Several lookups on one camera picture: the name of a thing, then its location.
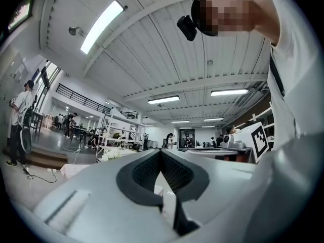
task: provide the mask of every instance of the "white ceiling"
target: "white ceiling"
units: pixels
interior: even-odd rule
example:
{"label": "white ceiling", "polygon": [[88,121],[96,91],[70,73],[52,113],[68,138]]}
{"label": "white ceiling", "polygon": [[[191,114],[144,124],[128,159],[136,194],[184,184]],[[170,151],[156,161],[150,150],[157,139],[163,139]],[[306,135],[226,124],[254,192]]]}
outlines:
{"label": "white ceiling", "polygon": [[[100,35],[102,47],[85,55],[84,38],[71,36],[68,28],[79,26],[87,34],[112,1],[47,0],[40,35],[49,60],[85,82],[95,81],[112,100],[166,124],[187,119],[199,126],[205,117],[224,117],[215,123],[224,125],[245,110],[235,106],[241,96],[211,97],[211,91],[249,88],[254,93],[266,81],[270,46],[261,35],[198,33],[193,42],[186,40],[176,23],[190,14],[192,0],[118,0],[128,8]],[[162,107],[147,103],[171,95],[180,101]],[[262,96],[256,93],[251,100]]]}

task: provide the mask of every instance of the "sneaker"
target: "sneaker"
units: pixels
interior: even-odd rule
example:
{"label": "sneaker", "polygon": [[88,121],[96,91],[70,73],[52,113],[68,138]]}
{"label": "sneaker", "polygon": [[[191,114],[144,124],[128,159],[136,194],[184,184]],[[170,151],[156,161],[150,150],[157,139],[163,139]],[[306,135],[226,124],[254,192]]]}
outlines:
{"label": "sneaker", "polygon": [[[18,159],[17,161],[18,161],[18,163],[20,163],[20,164],[21,164],[21,162],[20,162],[20,160],[19,160],[19,159]],[[26,166],[26,164],[22,164],[22,166],[23,166],[23,167],[25,167],[25,166]]]}
{"label": "sneaker", "polygon": [[14,167],[14,168],[17,167],[17,164],[12,163],[11,160],[6,161],[6,165],[8,165],[10,167]]}

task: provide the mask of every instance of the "ceiling light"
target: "ceiling light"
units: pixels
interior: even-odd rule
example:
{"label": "ceiling light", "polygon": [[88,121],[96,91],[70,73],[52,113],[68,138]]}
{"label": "ceiling light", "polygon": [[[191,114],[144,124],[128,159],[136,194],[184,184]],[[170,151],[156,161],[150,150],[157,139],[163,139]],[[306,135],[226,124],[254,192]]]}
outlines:
{"label": "ceiling light", "polygon": [[211,96],[219,96],[219,95],[243,95],[243,94],[246,94],[248,91],[249,91],[248,89],[212,91]]}
{"label": "ceiling light", "polygon": [[172,101],[179,101],[180,98],[179,96],[170,96],[170,97],[164,97],[160,99],[154,99],[154,100],[149,100],[149,104],[155,104],[155,103],[166,103],[166,102],[172,102]]}
{"label": "ceiling light", "polygon": [[188,120],[177,120],[177,121],[172,121],[171,123],[173,124],[179,124],[179,123],[188,123]]}
{"label": "ceiling light", "polygon": [[212,120],[223,120],[224,118],[213,118],[213,119],[204,119],[205,122],[209,122]]}
{"label": "ceiling light", "polygon": [[113,1],[107,7],[107,9],[99,16],[98,20],[92,26],[87,37],[85,38],[81,46],[81,50],[84,53],[88,54],[99,35],[123,10],[123,7],[117,1]]}

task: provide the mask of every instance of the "floor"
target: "floor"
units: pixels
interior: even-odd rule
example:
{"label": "floor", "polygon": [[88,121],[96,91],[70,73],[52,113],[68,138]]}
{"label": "floor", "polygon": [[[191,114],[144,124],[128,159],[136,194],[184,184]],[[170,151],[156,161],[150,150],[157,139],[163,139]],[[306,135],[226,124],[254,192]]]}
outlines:
{"label": "floor", "polygon": [[[5,162],[9,160],[8,156],[0,154],[0,167],[3,173],[6,191],[12,200],[24,205],[31,211],[49,192],[56,189],[59,185],[66,181],[61,172],[54,172],[57,181],[48,183],[40,178],[34,177],[32,180],[27,179],[27,175],[23,172],[22,166],[8,167]],[[37,175],[48,181],[55,181],[52,172],[45,168],[27,165],[31,175]]]}
{"label": "floor", "polygon": [[68,164],[90,165],[96,162],[96,150],[85,148],[83,141],[80,143],[79,138],[68,139],[64,136],[63,131],[41,129],[40,132],[31,133],[31,143],[33,147],[40,148],[55,153],[66,154]]}

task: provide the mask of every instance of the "wooden platform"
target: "wooden platform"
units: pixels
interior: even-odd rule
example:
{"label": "wooden platform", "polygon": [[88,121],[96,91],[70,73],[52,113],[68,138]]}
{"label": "wooden platform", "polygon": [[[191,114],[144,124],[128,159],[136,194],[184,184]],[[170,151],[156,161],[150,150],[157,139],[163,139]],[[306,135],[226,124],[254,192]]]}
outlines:
{"label": "wooden platform", "polygon": [[[3,148],[3,154],[10,156],[10,148]],[[38,166],[41,168],[51,168],[60,170],[65,164],[67,164],[67,156],[65,154],[58,154],[39,148],[31,148],[31,153],[26,154],[28,164]]]}

